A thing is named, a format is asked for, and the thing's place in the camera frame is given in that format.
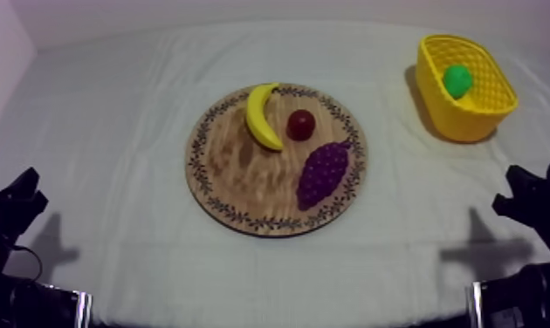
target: plastic basket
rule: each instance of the plastic basket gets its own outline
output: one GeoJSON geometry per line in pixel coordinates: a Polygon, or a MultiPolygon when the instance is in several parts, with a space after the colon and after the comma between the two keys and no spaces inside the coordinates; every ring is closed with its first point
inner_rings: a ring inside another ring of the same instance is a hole
{"type": "Polygon", "coordinates": [[[489,52],[481,45],[452,35],[431,35],[417,54],[416,82],[439,133],[450,140],[486,138],[518,105],[518,97],[489,52]],[[458,100],[443,85],[451,65],[465,65],[474,85],[458,100]]]}

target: round wooden board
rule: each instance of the round wooden board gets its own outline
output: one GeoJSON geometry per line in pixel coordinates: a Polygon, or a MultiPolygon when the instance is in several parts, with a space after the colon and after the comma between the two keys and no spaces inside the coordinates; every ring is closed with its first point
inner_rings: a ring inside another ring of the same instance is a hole
{"type": "Polygon", "coordinates": [[[330,223],[350,206],[365,178],[367,142],[350,112],[332,97],[302,85],[281,84],[265,104],[265,117],[284,144],[261,147],[245,121],[253,86],[219,100],[196,123],[186,150],[186,178],[202,207],[223,225],[262,237],[305,234],[330,223]],[[310,111],[316,129],[307,141],[285,133],[289,115],[310,111]],[[348,140],[347,172],[334,193],[307,211],[296,189],[309,154],[328,142],[348,140]]]}

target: green fruit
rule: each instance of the green fruit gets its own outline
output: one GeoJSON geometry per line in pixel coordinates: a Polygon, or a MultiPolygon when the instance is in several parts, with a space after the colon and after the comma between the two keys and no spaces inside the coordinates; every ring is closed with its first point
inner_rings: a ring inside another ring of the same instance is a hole
{"type": "Polygon", "coordinates": [[[446,91],[454,99],[460,99],[472,87],[472,75],[463,65],[452,65],[446,69],[443,77],[446,91]]]}

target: decorative leaf border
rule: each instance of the decorative leaf border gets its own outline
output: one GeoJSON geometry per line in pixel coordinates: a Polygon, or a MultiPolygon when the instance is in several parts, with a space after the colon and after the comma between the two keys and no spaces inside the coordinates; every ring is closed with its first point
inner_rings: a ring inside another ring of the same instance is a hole
{"type": "Polygon", "coordinates": [[[332,115],[335,120],[342,122],[342,129],[347,132],[347,142],[350,143],[350,151],[353,153],[355,161],[349,168],[344,183],[342,183],[342,194],[335,196],[332,205],[322,205],[317,215],[308,216],[302,222],[299,218],[276,218],[276,217],[260,217],[251,218],[248,212],[241,212],[234,205],[222,202],[218,197],[208,196],[212,191],[212,182],[208,178],[208,170],[201,159],[205,155],[205,147],[208,142],[208,132],[210,125],[214,120],[226,113],[228,109],[236,105],[240,101],[244,101],[249,97],[248,92],[242,92],[238,96],[225,100],[219,106],[214,106],[205,113],[202,123],[196,131],[196,137],[191,143],[191,157],[188,161],[188,166],[192,167],[194,179],[199,184],[200,190],[204,196],[208,196],[206,205],[213,211],[222,214],[231,223],[244,223],[248,228],[258,232],[259,229],[268,228],[289,229],[293,233],[300,229],[315,229],[332,221],[344,209],[345,202],[350,202],[356,197],[356,188],[361,184],[361,174],[365,171],[365,148],[361,144],[360,134],[354,126],[351,116],[344,113],[343,110],[334,104],[334,101],[327,96],[320,96],[320,93],[313,90],[306,90],[296,86],[284,86],[275,88],[274,93],[280,95],[292,95],[293,97],[307,97],[317,99],[332,115]]]}

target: white tablecloth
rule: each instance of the white tablecloth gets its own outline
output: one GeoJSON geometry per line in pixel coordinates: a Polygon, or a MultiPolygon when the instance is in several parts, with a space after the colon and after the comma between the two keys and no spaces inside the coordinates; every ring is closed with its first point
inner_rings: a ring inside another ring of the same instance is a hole
{"type": "MultiPolygon", "coordinates": [[[[490,140],[422,124],[407,83],[418,41],[386,24],[255,22],[149,31],[42,52],[0,121],[0,188],[28,166],[48,209],[20,242],[43,281],[95,296],[100,318],[179,327],[370,327],[465,307],[464,287],[550,261],[535,232],[491,209],[513,163],[550,161],[550,53],[485,44],[519,95],[490,140]],[[224,228],[184,178],[200,115],[247,85],[320,89],[364,128],[356,202],[311,234],[224,228]]],[[[34,274],[14,256],[10,272],[34,274]]]]}

